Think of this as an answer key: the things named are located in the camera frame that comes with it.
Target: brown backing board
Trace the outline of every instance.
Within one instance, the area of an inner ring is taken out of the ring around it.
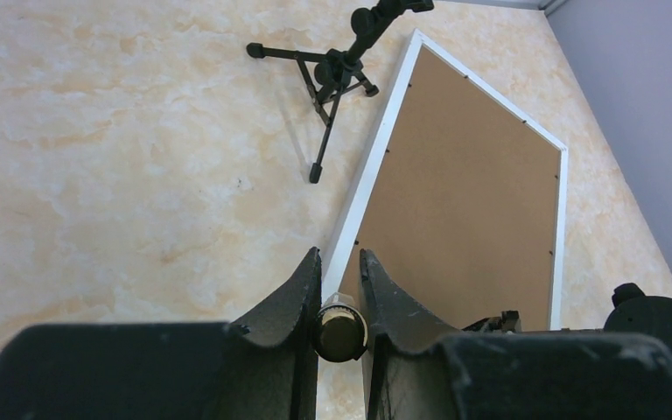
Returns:
[[[359,249],[458,328],[518,310],[547,330],[561,152],[423,47],[340,290]]]

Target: beige marble surface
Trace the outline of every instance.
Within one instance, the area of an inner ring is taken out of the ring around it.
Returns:
[[[333,230],[387,95],[350,94],[319,185],[297,67],[244,46],[353,39],[355,0],[0,0],[0,348],[43,321],[233,319]],[[672,277],[542,13],[437,2],[365,56],[387,86],[418,27],[570,146],[563,323]],[[361,418],[359,363],[320,368],[319,418]]]

